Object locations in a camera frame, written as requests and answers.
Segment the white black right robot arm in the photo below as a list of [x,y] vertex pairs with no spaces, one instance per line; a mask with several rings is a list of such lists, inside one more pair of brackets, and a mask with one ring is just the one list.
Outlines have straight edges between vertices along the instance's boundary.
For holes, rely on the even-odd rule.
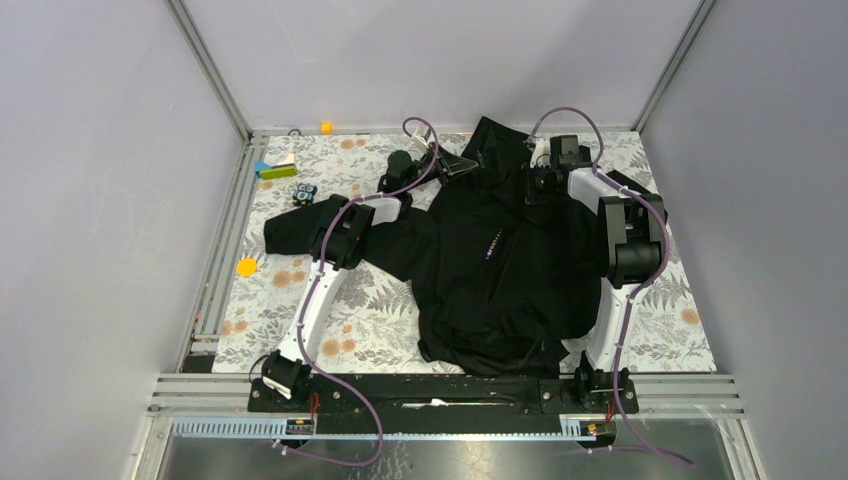
[[663,199],[622,172],[598,169],[574,135],[531,136],[526,144],[531,152],[522,168],[526,204],[570,198],[595,217],[600,302],[566,391],[575,408],[612,414],[634,395],[627,359],[632,314],[647,283],[668,261]]

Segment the black zip-up jacket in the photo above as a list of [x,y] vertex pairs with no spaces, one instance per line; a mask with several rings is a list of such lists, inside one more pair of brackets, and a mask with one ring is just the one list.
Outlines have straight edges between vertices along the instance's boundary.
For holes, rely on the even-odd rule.
[[[360,262],[412,288],[426,361],[477,375],[554,376],[565,341],[594,330],[595,217],[570,198],[525,204],[531,136],[541,137],[480,119],[459,156],[481,168],[412,188],[408,212],[367,236]],[[312,260],[309,240],[329,199],[267,220],[266,251]]]

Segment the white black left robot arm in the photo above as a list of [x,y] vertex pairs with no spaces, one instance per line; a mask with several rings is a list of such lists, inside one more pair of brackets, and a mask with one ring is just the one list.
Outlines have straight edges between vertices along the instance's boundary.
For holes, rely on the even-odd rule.
[[478,160],[443,152],[434,144],[424,147],[419,160],[398,150],[389,155],[376,193],[355,200],[330,197],[309,240],[308,286],[292,324],[261,369],[262,383],[282,408],[296,411],[309,401],[310,374],[317,370],[312,342],[322,335],[336,294],[362,260],[372,227],[407,213],[412,188],[433,179],[446,185],[480,167]]

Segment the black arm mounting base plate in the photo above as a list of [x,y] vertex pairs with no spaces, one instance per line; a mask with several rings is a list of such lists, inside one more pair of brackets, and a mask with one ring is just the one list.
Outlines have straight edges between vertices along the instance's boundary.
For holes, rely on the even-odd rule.
[[591,413],[567,401],[572,378],[481,377],[458,374],[353,374],[344,381],[350,392],[321,376],[310,379],[309,395],[287,401],[253,380],[247,409],[251,413],[304,416],[319,435],[493,435],[575,437],[587,423],[639,412],[632,397],[612,414]]

